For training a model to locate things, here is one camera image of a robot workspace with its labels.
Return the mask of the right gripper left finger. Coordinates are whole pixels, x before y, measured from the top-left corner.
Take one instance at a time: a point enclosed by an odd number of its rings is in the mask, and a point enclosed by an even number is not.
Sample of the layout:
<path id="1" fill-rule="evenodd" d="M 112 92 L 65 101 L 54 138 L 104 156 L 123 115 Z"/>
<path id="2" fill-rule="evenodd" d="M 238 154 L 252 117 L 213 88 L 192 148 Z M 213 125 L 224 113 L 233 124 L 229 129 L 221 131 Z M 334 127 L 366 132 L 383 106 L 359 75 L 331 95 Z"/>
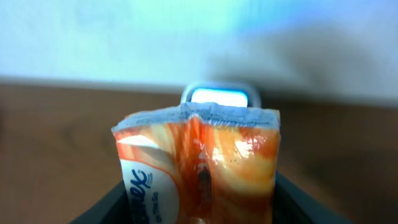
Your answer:
<path id="1" fill-rule="evenodd" d="M 121 181 L 71 224 L 132 224 L 124 182 Z"/>

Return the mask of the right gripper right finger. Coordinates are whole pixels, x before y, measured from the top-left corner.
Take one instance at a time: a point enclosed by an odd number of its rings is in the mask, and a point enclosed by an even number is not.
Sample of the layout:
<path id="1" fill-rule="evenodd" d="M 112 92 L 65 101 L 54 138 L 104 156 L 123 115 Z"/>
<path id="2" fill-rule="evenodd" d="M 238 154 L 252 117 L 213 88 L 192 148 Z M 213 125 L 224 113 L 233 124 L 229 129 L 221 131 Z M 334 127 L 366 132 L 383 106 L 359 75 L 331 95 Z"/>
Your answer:
<path id="1" fill-rule="evenodd" d="M 273 224 L 352 224 L 327 209 L 279 172 L 273 198 Z"/>

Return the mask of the small orange sachet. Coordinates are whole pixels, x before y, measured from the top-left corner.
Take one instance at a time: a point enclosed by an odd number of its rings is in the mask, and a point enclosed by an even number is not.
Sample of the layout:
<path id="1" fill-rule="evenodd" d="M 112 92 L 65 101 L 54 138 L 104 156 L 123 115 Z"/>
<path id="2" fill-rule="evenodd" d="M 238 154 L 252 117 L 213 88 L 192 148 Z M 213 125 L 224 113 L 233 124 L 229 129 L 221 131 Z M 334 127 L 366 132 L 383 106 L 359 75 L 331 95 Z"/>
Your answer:
<path id="1" fill-rule="evenodd" d="M 112 128 L 134 223 L 271 223 L 277 110 L 183 103 Z"/>

